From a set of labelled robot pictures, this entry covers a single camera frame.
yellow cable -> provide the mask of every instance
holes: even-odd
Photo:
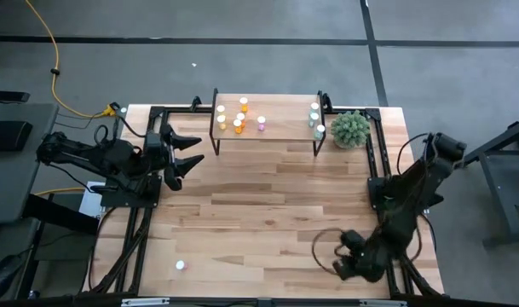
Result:
[[[43,24],[43,27],[45,28],[45,30],[47,31],[47,33],[49,34],[49,36],[51,37],[51,42],[53,42],[53,46],[55,46],[55,54],[56,54],[56,61],[55,61],[55,70],[56,71],[59,71],[58,69],[58,66],[59,66],[59,62],[60,62],[60,56],[59,56],[59,52],[58,52],[58,45],[56,44],[56,41],[55,41],[55,37],[53,36],[53,33],[51,32],[51,30],[49,29],[49,27],[47,26],[47,24],[45,23],[45,21],[43,20],[43,18],[41,17],[41,15],[36,11],[36,9],[34,8],[34,6],[30,3],[29,0],[25,0],[26,4],[28,4],[28,6],[30,7],[30,9],[32,10],[32,12],[36,15],[36,17],[39,19],[39,21],[41,21],[41,23]],[[72,109],[71,107],[67,106],[64,102],[62,102],[62,100],[58,97],[58,95],[56,94],[56,78],[58,77],[57,74],[53,73],[53,82],[51,83],[51,93],[53,93],[53,97],[58,101],[58,103],[60,103],[61,106],[63,106],[66,110],[76,114],[76,115],[79,115],[81,117],[84,117],[84,118],[87,118],[87,119],[97,119],[97,118],[100,118],[100,117],[103,117],[103,116],[110,116],[111,112],[112,112],[112,109],[110,107],[107,107],[102,113],[100,114],[97,114],[97,115],[88,115],[88,114],[84,114],[84,113],[80,113],[79,111],[76,111],[74,109]]]
[[[45,194],[51,194],[51,193],[63,193],[63,192],[72,192],[72,191],[84,191],[85,188],[55,188],[52,190],[47,190],[43,192],[35,193],[36,196],[42,196]]]

concrete floor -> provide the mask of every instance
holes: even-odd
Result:
[[[376,39],[519,40],[519,0],[369,0],[368,5]],[[0,34],[44,35],[22,1],[2,0],[0,6]],[[36,7],[57,35],[366,38],[358,0],[43,0]],[[58,93],[86,113],[111,101],[190,102],[196,95],[208,101],[213,87],[324,90],[337,105],[378,106],[366,46],[61,44],[60,49]],[[519,120],[519,49],[378,48],[378,57],[388,104],[404,108],[411,136],[442,131],[473,149]],[[49,74],[54,60],[47,43],[0,43],[0,90],[23,90],[33,103],[54,103]],[[57,127],[82,142],[92,141],[94,128]],[[420,152],[418,144],[414,152]],[[82,180],[98,179],[67,169]],[[41,167],[34,190],[74,185],[59,171]],[[499,219],[479,165],[456,172],[439,192],[446,200],[430,218],[446,293],[519,304],[519,245],[482,247],[482,239],[499,233]]]

wooden table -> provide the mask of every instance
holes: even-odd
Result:
[[[129,106],[127,121],[138,133],[145,132],[150,107]],[[380,110],[390,165],[396,173],[397,153],[408,140],[403,112],[398,107]],[[333,118],[326,115],[327,131]],[[225,141],[223,154],[216,156],[208,142],[210,114],[173,113],[169,121],[178,134],[203,139],[177,154],[204,154],[205,159],[189,172],[181,191],[162,188],[147,242],[141,296],[389,297],[385,277],[374,284],[360,277],[340,281],[318,268],[310,253],[311,240],[321,229],[357,229],[368,236],[377,225],[367,197],[370,175],[365,149],[339,149],[328,134],[318,157],[310,154],[305,143],[240,140]],[[142,146],[143,140],[126,129],[122,137]],[[372,139],[376,148],[376,136]],[[406,147],[401,168],[412,162],[411,148]],[[379,163],[378,173],[383,173]],[[106,220],[95,253],[94,284],[121,253],[128,215],[129,210],[118,208]],[[424,247],[415,264],[442,292],[430,229],[418,221]],[[320,261],[331,263],[337,243],[336,234],[323,238],[316,248]],[[417,246],[415,235],[409,255]],[[188,263],[187,270],[175,269],[179,259]],[[398,267],[395,273],[403,289]]]
[[[245,127],[242,133],[236,133],[233,121],[241,113],[240,98],[248,99],[249,111],[245,113]],[[219,154],[221,140],[249,141],[287,141],[312,142],[314,156],[318,155],[324,138],[316,140],[314,132],[318,124],[323,125],[322,99],[319,95],[269,95],[269,94],[216,94],[210,124],[210,138],[214,151]],[[313,127],[309,127],[310,105],[316,102],[320,105],[320,118]],[[216,119],[221,115],[217,106],[224,106],[226,129],[219,128]],[[265,130],[258,129],[257,118],[267,119]]]

succulent plant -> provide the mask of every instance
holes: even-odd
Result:
[[[363,146],[371,130],[369,121],[359,111],[355,111],[339,114],[331,124],[331,134],[337,146],[351,149]]]

wooden tabletop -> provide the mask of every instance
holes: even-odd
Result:
[[[240,98],[248,99],[245,127],[242,133],[234,131],[233,121],[241,113]],[[227,129],[217,124],[220,113],[215,110],[212,136],[217,140],[286,140],[313,141],[315,127],[309,127],[310,104],[320,104],[317,95],[218,94],[216,106],[224,106]],[[265,130],[260,131],[257,118],[266,119]]]
[[[127,121],[138,133],[145,132],[150,107],[129,106]],[[408,140],[403,112],[398,107],[380,110],[390,165],[396,173],[397,153]],[[326,115],[328,126],[333,118]],[[308,143],[280,141],[225,141],[223,154],[215,156],[208,142],[209,114],[172,113],[169,121],[177,133],[203,139],[177,155],[204,154],[205,159],[189,172],[181,191],[165,186],[161,190],[159,207],[153,212],[140,295],[389,297],[385,277],[377,283],[360,277],[340,281],[318,268],[310,252],[311,241],[321,229],[356,229],[368,236],[377,225],[367,197],[366,179],[370,175],[365,149],[339,149],[328,134],[316,158]],[[122,137],[142,146],[143,140],[126,129]],[[378,160],[376,136],[373,141]],[[401,168],[412,162],[411,149],[406,147]],[[380,165],[378,173],[383,173]],[[95,253],[94,284],[121,253],[128,215],[128,209],[118,208],[106,220]],[[422,220],[419,227],[424,247],[415,264],[430,285],[442,292],[430,230]],[[337,243],[335,233],[321,240],[316,248],[320,261],[330,265]],[[409,255],[417,246],[415,235]],[[176,270],[177,260],[187,262],[188,268]],[[133,268],[134,257],[127,281]],[[398,267],[395,273],[402,290]]]

